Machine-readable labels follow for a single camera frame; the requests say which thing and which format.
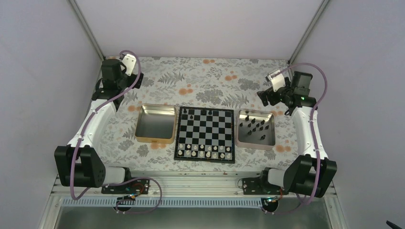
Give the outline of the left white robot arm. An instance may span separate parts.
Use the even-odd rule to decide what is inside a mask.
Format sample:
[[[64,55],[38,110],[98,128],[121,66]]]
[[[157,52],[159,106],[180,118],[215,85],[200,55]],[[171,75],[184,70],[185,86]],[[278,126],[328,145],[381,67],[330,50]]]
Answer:
[[[101,187],[114,184],[120,193],[133,187],[123,167],[108,167],[98,155],[101,138],[110,119],[120,107],[124,93],[140,88],[143,74],[134,74],[138,58],[127,54],[120,59],[106,59],[101,79],[96,83],[89,112],[75,136],[54,152],[61,184],[65,187]]]

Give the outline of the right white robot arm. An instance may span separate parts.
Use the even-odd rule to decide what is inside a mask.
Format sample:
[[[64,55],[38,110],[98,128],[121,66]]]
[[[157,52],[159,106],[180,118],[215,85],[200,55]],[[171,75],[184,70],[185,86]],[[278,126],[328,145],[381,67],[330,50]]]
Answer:
[[[277,70],[266,77],[270,88],[257,92],[264,105],[283,103],[292,117],[297,134],[299,156],[286,169],[265,168],[260,174],[259,189],[264,194],[283,189],[311,198],[326,193],[337,172],[336,162],[329,160],[317,121],[317,100],[309,96],[312,74],[294,72],[292,79]]]

